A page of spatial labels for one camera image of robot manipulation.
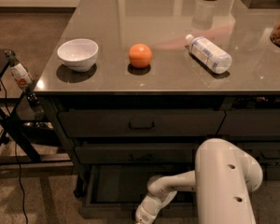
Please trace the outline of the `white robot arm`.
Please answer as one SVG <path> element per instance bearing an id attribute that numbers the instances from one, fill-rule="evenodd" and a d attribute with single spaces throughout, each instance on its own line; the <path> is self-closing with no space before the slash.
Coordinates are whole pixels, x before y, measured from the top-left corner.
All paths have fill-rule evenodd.
<path id="1" fill-rule="evenodd" d="M 197 149 L 194 170 L 148 180 L 136 224 L 152 224 L 179 191 L 196 193 L 199 224 L 256 224 L 249 194 L 262 179 L 252 156 L 226 140 L 208 139 Z"/>

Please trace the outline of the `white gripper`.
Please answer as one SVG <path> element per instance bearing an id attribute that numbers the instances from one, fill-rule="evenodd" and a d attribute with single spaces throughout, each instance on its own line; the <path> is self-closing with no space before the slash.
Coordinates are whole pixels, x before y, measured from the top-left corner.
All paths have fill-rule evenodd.
<path id="1" fill-rule="evenodd" d="M 169 192 L 164 197 L 147 194 L 135 211 L 136 224 L 153 224 L 159 212 L 176 196 L 176 191 Z"/>

